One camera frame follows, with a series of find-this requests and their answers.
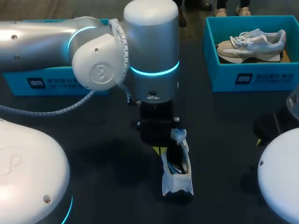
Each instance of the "white cable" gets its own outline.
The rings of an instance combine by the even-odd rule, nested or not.
[[[21,115],[27,115],[27,116],[35,116],[35,117],[50,117],[50,116],[56,116],[60,115],[66,112],[69,112],[73,109],[76,109],[77,107],[81,106],[83,103],[85,103],[92,95],[94,94],[94,91],[90,91],[83,99],[80,101],[76,102],[75,104],[68,106],[62,110],[59,111],[53,111],[53,112],[31,112],[31,111],[23,111],[23,110],[18,110],[14,108],[10,108],[7,106],[2,106],[0,105],[0,110],[10,112],[10,113],[16,113],[16,114],[21,114]]]
[[[122,27],[119,25],[117,19],[109,20],[109,24],[112,28],[112,33],[115,38],[116,44],[119,48],[122,48],[123,52],[123,66],[122,66],[122,73],[121,73],[121,79],[118,83],[118,86],[124,90],[124,92],[127,95],[127,102],[131,103],[132,101],[132,95],[129,92],[129,89],[123,84],[123,81],[126,78],[127,71],[129,68],[129,50],[128,50],[128,42],[125,35],[125,32],[123,31]]]

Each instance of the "dark table surface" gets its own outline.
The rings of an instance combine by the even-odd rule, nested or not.
[[[0,113],[50,135],[65,150],[74,196],[68,223],[283,223],[256,193],[252,166],[263,149],[256,147],[251,125],[262,113],[275,112],[288,92],[212,93],[201,42],[182,42],[180,61],[175,114],[188,123],[194,187],[188,202],[161,196],[161,159],[130,129],[138,109],[127,106],[120,90],[58,117]],[[52,111],[78,100],[16,98],[1,83],[1,104],[18,109]]]

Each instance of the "person's legs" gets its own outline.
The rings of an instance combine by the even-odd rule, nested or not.
[[[240,1],[240,8],[249,7],[250,0],[241,0]]]
[[[206,0],[185,0],[185,6],[203,11],[212,11],[213,9],[212,4],[206,3]]]
[[[217,9],[226,8],[228,0],[217,0]]]
[[[215,9],[214,15],[216,17],[226,16],[226,3],[228,0],[217,0],[217,7]]]
[[[182,4],[183,4],[183,0],[173,0],[177,6],[178,6],[178,25],[180,27],[186,27],[187,26],[187,21],[186,18],[184,16],[184,13],[182,11]]]
[[[250,0],[240,0],[240,6],[236,9],[236,14],[241,16],[251,15],[249,11]]]

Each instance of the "blue light ring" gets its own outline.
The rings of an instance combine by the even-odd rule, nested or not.
[[[93,28],[96,28],[96,27],[84,27],[84,28],[81,28],[81,29],[77,30],[77,31],[71,36],[71,38],[70,38],[70,40],[69,40],[69,43],[67,44],[67,52],[69,52],[69,50],[70,50],[70,44],[71,44],[71,41],[74,39],[74,37],[75,37],[78,33],[82,32],[82,31],[84,31],[84,30],[87,30],[87,29],[93,29]]]
[[[70,205],[69,211],[67,212],[67,214],[61,224],[65,224],[66,220],[68,219],[70,212],[71,212],[72,205],[73,205],[73,196],[71,197],[71,205]]]
[[[162,76],[162,75],[166,75],[168,73],[171,73],[172,71],[174,71],[175,69],[177,69],[177,67],[179,66],[179,62],[171,69],[168,69],[166,71],[161,71],[161,72],[143,72],[143,71],[138,71],[136,69],[134,69],[133,67],[131,67],[131,69],[136,72],[139,75],[143,75],[143,76]]]

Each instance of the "blue shoe box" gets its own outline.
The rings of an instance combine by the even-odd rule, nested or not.
[[[257,28],[286,32],[290,63],[220,63],[216,44]],[[293,90],[299,83],[299,24],[294,16],[207,17],[204,54],[213,92]]]
[[[61,22],[64,20],[33,20],[26,22]],[[100,20],[105,25],[108,20]],[[10,72],[3,74],[15,96],[66,96],[86,95],[90,90],[81,86],[71,67],[56,67],[43,70]],[[107,95],[107,91],[97,92]]]

